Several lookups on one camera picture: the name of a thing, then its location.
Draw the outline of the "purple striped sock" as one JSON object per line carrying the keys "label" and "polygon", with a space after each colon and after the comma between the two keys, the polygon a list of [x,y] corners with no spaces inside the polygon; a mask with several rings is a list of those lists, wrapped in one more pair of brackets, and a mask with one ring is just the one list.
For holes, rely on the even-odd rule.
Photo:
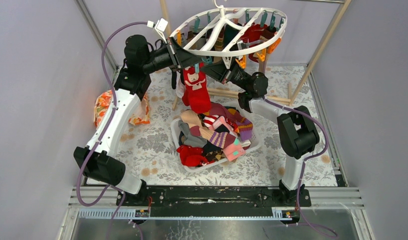
{"label": "purple striped sock", "polygon": [[242,141],[252,138],[253,124],[247,118],[240,116],[236,119],[238,133]]}

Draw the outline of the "white sock black stripes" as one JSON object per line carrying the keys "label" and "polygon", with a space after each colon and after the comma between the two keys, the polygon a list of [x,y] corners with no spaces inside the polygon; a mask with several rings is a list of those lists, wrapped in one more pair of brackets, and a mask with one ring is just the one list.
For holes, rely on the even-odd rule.
{"label": "white sock black stripes", "polygon": [[182,75],[178,73],[177,78],[176,78],[176,87],[175,87],[176,95],[180,99],[183,98],[185,90],[186,90],[185,85],[182,83],[181,77]]}

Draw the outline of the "grey sock in basket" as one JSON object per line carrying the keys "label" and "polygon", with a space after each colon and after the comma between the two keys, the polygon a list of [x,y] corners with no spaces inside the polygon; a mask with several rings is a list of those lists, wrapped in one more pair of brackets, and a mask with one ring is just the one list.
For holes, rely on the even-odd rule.
{"label": "grey sock in basket", "polygon": [[208,141],[206,139],[201,136],[194,136],[190,131],[189,125],[182,120],[178,122],[178,127],[181,131],[178,140],[180,145],[203,148],[207,144]]}

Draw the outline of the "white oval clip hanger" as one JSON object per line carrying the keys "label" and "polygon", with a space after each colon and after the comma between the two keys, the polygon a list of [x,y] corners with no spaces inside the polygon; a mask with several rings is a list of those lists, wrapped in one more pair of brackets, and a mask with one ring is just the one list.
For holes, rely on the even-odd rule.
{"label": "white oval clip hanger", "polygon": [[287,15],[269,7],[225,7],[214,2],[206,10],[185,20],[170,38],[181,42],[183,31],[192,27],[192,38],[181,45],[203,57],[242,57],[257,54],[263,58],[281,42],[288,24]]}

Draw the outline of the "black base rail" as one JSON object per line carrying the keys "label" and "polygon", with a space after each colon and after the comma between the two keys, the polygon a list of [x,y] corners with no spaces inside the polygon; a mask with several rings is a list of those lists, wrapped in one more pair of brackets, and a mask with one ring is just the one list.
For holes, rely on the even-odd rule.
{"label": "black base rail", "polygon": [[151,217],[271,217],[272,209],[312,205],[309,191],[266,186],[149,185],[138,194],[117,196],[124,207],[144,207]]}

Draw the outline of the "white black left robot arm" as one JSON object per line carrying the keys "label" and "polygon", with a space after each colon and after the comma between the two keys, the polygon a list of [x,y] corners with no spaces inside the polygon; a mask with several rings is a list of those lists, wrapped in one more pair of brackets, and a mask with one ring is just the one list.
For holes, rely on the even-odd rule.
{"label": "white black left robot arm", "polygon": [[78,146],[73,153],[81,176],[128,193],[128,199],[136,206],[147,199],[146,190],[141,188],[143,181],[128,173],[126,165],[115,158],[124,128],[140,106],[152,73],[164,68],[182,70],[201,62],[199,56],[185,50],[172,37],[156,50],[149,46],[143,35],[126,39],[125,68],[118,74],[107,112],[86,146]]}

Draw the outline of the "floral orange fabric bag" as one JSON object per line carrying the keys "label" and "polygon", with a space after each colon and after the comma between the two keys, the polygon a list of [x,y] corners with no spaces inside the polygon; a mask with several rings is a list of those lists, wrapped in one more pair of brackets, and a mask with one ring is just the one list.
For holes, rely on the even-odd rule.
{"label": "floral orange fabric bag", "polygon": [[[111,90],[102,93],[95,101],[94,107],[94,125],[96,128],[101,124],[112,100]],[[150,124],[150,105],[148,93],[141,100],[139,107],[128,119],[128,123],[134,126]]]}

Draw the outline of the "small red crumpled sock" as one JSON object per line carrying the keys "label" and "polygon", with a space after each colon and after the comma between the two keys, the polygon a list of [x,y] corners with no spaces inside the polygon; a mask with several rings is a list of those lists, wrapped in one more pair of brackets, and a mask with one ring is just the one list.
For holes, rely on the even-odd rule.
{"label": "small red crumpled sock", "polygon": [[186,167],[201,167],[209,163],[200,147],[181,145],[176,151],[179,153],[182,165]]}

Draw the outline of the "dark teal hanging sock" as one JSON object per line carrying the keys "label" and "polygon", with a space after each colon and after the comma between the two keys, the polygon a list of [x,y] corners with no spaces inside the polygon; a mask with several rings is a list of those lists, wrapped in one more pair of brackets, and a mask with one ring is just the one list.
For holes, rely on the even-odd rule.
{"label": "dark teal hanging sock", "polygon": [[230,25],[225,25],[222,49],[224,49],[232,41],[238,32],[238,29],[235,29]]}

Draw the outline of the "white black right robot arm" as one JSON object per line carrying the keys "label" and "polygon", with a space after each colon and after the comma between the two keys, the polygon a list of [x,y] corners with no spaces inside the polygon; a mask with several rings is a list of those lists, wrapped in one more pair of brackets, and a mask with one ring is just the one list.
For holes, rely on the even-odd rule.
{"label": "white black right robot arm", "polygon": [[230,68],[223,63],[213,63],[201,71],[222,84],[233,83],[240,87],[243,90],[238,93],[240,108],[277,125],[281,148],[287,155],[278,198],[283,205],[291,206],[302,189],[304,163],[320,141],[316,120],[305,106],[290,108],[267,99],[268,78],[262,72],[249,74],[236,63]]}

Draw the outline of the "orange clothespin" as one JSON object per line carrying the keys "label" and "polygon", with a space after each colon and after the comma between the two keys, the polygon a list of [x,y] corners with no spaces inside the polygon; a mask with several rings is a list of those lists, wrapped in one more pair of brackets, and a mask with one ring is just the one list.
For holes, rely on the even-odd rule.
{"label": "orange clothespin", "polygon": [[273,53],[273,51],[277,48],[277,46],[280,44],[282,38],[278,38],[274,43],[272,43],[266,50],[266,54],[270,55]]}

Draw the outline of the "large red sock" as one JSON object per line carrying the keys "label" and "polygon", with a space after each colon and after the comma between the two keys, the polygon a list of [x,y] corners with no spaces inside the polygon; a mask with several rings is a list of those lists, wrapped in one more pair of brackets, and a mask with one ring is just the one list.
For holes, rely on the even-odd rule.
{"label": "large red sock", "polygon": [[194,66],[182,70],[185,92],[182,101],[185,106],[190,107],[195,113],[203,114],[210,110],[211,101],[207,90],[206,75],[201,68],[204,63],[198,66],[199,72],[195,71]]}

